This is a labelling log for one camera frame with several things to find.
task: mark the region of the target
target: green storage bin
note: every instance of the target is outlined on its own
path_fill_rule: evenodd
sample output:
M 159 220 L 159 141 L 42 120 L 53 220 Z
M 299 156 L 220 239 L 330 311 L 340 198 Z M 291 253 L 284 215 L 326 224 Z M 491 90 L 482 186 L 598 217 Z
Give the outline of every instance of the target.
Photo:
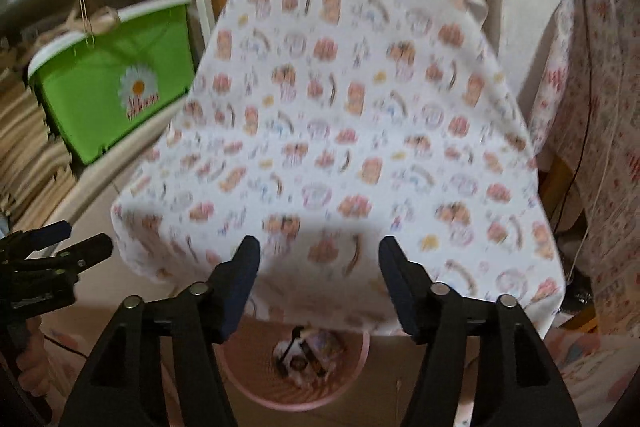
M 121 24 L 85 41 L 70 32 L 31 60 L 28 78 L 83 164 L 184 94 L 193 81 L 186 7 L 149 0 L 119 10 Z

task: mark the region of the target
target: beige fabric stack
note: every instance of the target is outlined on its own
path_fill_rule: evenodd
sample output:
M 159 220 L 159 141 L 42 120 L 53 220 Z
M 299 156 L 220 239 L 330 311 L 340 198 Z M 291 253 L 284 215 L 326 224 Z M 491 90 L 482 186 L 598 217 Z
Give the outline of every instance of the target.
M 16 51 L 0 51 L 0 212 L 11 230 L 36 229 L 76 183 L 71 155 L 50 134 L 43 108 L 15 73 Z

